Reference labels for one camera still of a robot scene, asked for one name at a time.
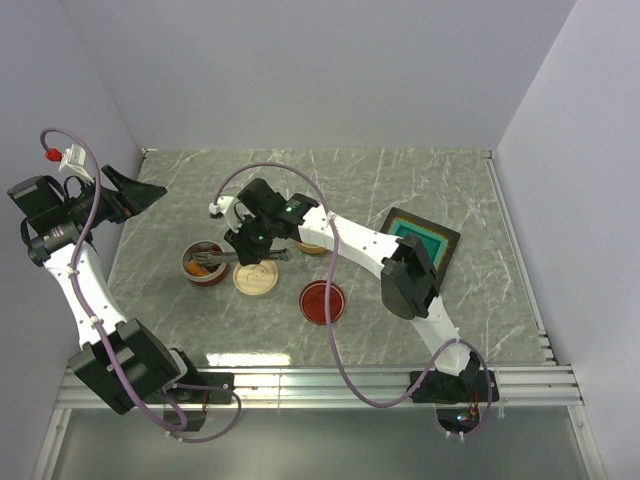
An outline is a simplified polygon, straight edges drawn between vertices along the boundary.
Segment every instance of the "robotic arm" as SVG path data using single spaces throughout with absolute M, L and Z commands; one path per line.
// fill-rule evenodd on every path
M 122 223 L 167 193 L 164 187 L 131 180 L 108 165 L 102 172 L 116 190 L 103 187 L 92 228 L 105 220 Z M 69 359 L 71 369 L 114 411 L 123 414 L 134 404 L 113 374 L 100 336 L 71 286 L 72 253 L 95 193 L 95 183 L 86 181 L 91 177 L 86 172 L 82 177 L 84 180 L 76 177 L 81 188 L 77 197 L 69 196 L 67 182 L 63 187 L 49 176 L 27 179 L 7 193 L 25 214 L 20 230 L 29 258 L 58 282 L 75 317 L 81 351 Z M 139 396 L 145 398 L 178 378 L 200 385 L 197 370 L 183 352 L 168 350 L 138 320 L 127 319 L 120 311 L 102 275 L 91 240 L 89 235 L 80 247 L 78 278 L 87 302 L 99 314 L 120 364 Z
M 251 215 L 240 217 L 239 203 Z M 333 249 L 332 218 L 340 233 L 338 253 L 380 279 L 383 304 L 411 321 L 432 353 L 446 341 L 459 338 L 442 303 L 435 267 L 418 237 L 400 238 L 370 230 L 326 212 L 314 199 L 299 193 L 286 200 L 261 178 L 252 180 L 237 197 L 220 197 L 209 211 L 214 218 L 226 220 L 229 230 L 225 240 L 242 265 L 259 263 L 274 238 Z M 476 355 L 460 343 L 451 345 L 436 360 L 438 372 L 449 377 L 445 389 L 458 390 L 454 397 L 466 394 L 474 384 L 479 365 Z

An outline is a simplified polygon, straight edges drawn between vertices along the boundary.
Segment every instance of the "metal rail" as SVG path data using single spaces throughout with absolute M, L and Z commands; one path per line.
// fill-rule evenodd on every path
M 496 372 L 501 395 L 499 405 L 575 406 L 582 397 L 571 367 L 553 365 L 490 367 Z M 400 396 L 409 386 L 409 372 L 419 366 L 351 367 L 349 375 L 362 393 L 378 401 Z M 205 368 L 200 372 L 232 372 L 235 391 L 245 408 L 363 408 L 335 368 Z M 410 401 L 400 408 L 420 408 Z M 163 408 L 163 404 L 151 405 Z M 200 409 L 201 405 L 182 405 Z M 67 371 L 56 408 L 109 408 L 99 397 Z M 211 405 L 235 408 L 235 405 Z

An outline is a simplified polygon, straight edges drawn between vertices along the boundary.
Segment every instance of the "white enclosure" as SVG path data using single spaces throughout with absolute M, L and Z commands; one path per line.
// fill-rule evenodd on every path
M 54 171 L 38 141 L 52 125 L 132 176 L 143 147 L 494 150 L 609 477 L 635 478 L 639 23 L 629 0 L 9 0 L 0 178 L 7 190 Z M 22 479 L 77 334 L 55 282 L 26 258 L 20 212 L 1 205 L 0 459 L 3 478 Z M 106 271 L 119 234 L 97 233 Z

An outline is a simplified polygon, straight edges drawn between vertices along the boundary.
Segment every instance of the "black mount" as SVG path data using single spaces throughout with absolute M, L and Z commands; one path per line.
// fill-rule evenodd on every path
M 472 353 L 471 355 L 472 360 L 469 362 L 470 364 L 475 363 L 473 359 L 475 354 Z M 422 372 L 409 373 L 409 387 L 418 380 L 421 373 Z M 495 373 L 489 371 L 489 377 L 493 384 L 491 388 L 491 401 L 497 402 L 500 400 L 500 392 L 498 392 Z M 478 392 L 478 401 L 486 402 L 489 399 L 489 394 L 484 371 L 478 372 L 468 380 L 471 380 L 471 382 L 469 383 L 460 377 L 453 377 L 434 370 L 427 374 L 420 384 L 420 387 L 411 395 L 411 399 L 413 403 L 455 405 L 457 403 L 469 403 L 471 394 L 475 391 Z
M 132 180 L 109 165 L 101 170 L 117 190 L 102 187 L 92 229 L 105 220 L 122 223 L 142 213 L 167 193 L 164 187 Z M 75 243 L 89 217 L 95 184 L 75 178 L 80 183 L 77 197 L 68 195 L 66 181 L 63 187 L 49 175 L 31 177 L 7 192 L 26 216 L 20 224 L 20 235 L 27 246 L 29 258 L 39 267 L 51 258 L 51 253 Z M 35 237 L 29 234 L 29 226 L 36 232 Z
M 391 258 L 382 259 L 382 303 L 400 318 L 426 318 L 429 305 L 440 295 L 438 272 L 420 237 L 409 234 L 396 241 Z
M 169 350 L 135 318 L 120 324 L 109 335 L 109 342 L 129 383 L 142 399 L 180 374 Z M 69 366 L 116 413 L 122 415 L 134 407 L 113 371 L 102 342 L 86 344 L 80 353 L 69 359 Z
M 274 238 L 300 241 L 298 226 L 307 212 L 318 206 L 313 198 L 295 193 L 289 200 L 275 192 L 262 178 L 253 179 L 237 195 L 253 214 L 240 219 L 238 232 L 228 230 L 224 239 L 238 254 L 240 265 L 258 264 L 269 254 Z

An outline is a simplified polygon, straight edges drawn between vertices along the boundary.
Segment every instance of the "gray marble surface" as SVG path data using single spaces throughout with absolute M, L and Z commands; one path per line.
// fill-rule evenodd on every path
M 123 311 L 167 345 L 184 349 L 198 366 L 333 365 L 326 328 L 307 322 L 298 308 L 302 287 L 326 276 L 328 257 L 278 242 L 292 248 L 294 259 L 278 264 L 279 283 L 261 298 L 236 290 L 231 274 L 217 286 L 199 288 L 181 272 L 182 253 L 191 243 L 222 242 L 226 227 L 209 218 L 207 209 L 220 181 L 259 161 L 303 169 L 320 183 L 332 210 L 370 228 L 379 229 L 396 206 L 460 232 L 442 295 L 461 336 L 492 363 L 544 360 L 486 161 L 479 150 L 459 149 L 149 152 L 139 178 L 169 193 L 127 222 L 110 285 Z M 261 167 L 236 177 L 225 194 L 237 193 L 256 176 L 285 196 L 310 193 L 292 174 Z M 345 363 L 429 358 L 412 325 L 384 308 L 371 274 L 342 260 L 335 281 L 348 297 L 335 329 Z

